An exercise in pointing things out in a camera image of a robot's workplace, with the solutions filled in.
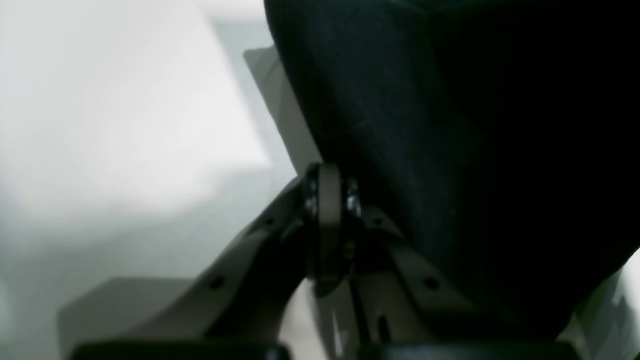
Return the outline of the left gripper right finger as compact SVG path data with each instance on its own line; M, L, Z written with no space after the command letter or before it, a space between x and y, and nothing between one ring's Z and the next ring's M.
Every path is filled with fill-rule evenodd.
M473 304L395 224L363 206L358 182L317 166L317 293L345 282L360 360L576 360L567 342L519 338Z

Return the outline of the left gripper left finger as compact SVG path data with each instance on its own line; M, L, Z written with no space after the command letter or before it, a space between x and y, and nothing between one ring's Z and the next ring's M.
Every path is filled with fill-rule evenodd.
M318 164L293 180L167 309L73 360L290 360L279 331L307 275Z

